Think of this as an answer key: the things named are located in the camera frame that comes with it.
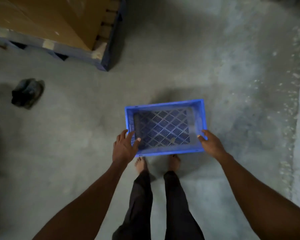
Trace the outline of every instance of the gray floor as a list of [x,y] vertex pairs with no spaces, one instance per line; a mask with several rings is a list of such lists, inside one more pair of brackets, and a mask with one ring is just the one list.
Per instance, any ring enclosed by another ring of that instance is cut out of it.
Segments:
[[[119,36],[108,73],[33,48],[0,49],[0,239],[31,239],[106,171],[127,105],[203,98],[208,128],[226,149],[300,204],[293,177],[300,9],[269,0],[129,0]],[[29,77],[46,90],[26,111],[10,104],[10,92]],[[205,238],[257,239],[218,163],[204,153],[180,157]],[[164,239],[166,158],[148,160],[157,178],[152,238]],[[110,239],[122,223],[136,176],[131,163],[97,239]]]

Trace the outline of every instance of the forearm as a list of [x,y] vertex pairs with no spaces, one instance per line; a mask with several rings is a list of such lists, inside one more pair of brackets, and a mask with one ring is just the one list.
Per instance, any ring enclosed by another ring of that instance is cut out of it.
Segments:
[[109,208],[126,164],[115,161],[105,174],[60,210],[34,237],[38,239],[94,239]]
[[230,154],[217,160],[240,208],[261,239],[300,236],[299,207],[256,179]]

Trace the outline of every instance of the bare foot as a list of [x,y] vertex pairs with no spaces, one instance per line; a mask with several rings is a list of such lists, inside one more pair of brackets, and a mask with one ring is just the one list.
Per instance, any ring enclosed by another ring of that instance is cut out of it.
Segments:
[[148,170],[147,162],[144,157],[138,157],[134,165],[138,173],[141,173],[143,170]]
[[177,154],[169,155],[168,171],[176,172],[180,168],[181,160]]

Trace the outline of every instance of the leg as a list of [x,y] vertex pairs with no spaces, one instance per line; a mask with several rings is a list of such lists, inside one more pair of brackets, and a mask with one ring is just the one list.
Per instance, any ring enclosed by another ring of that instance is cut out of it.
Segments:
[[139,157],[135,166],[140,174],[133,183],[124,222],[113,233],[113,240],[151,239],[150,215],[153,197],[150,175],[144,158]]
[[180,159],[170,155],[169,171],[164,175],[167,198],[167,230],[165,240],[204,240],[204,235],[189,211],[188,201],[175,171]]

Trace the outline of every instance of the cardboard box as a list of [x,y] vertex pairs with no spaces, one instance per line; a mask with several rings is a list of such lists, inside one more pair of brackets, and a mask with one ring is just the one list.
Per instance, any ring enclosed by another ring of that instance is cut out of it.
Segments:
[[0,26],[92,50],[110,0],[0,0]]

